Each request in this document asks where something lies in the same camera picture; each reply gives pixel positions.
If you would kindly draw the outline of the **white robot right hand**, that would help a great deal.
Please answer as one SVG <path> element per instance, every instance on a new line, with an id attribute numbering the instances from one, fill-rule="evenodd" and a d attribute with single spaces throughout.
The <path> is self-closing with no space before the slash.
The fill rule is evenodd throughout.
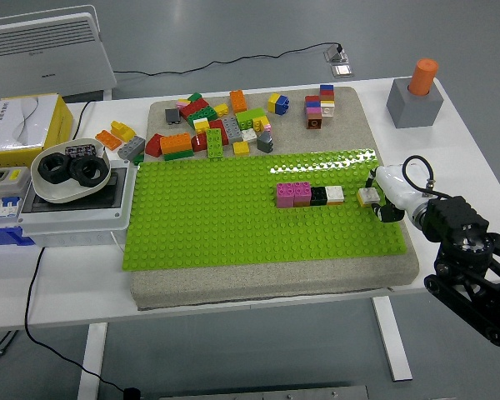
<path id="1" fill-rule="evenodd" d="M 373 204 L 372 210 L 383 223 L 403 220 L 407 215 L 418 228 L 422 228 L 421 219 L 428 207 L 428 200 L 433 196 L 414 188 L 403 176 L 402 165 L 378 166 L 369 172 L 366 188 L 376 182 L 381 188 L 385 204 Z"/>

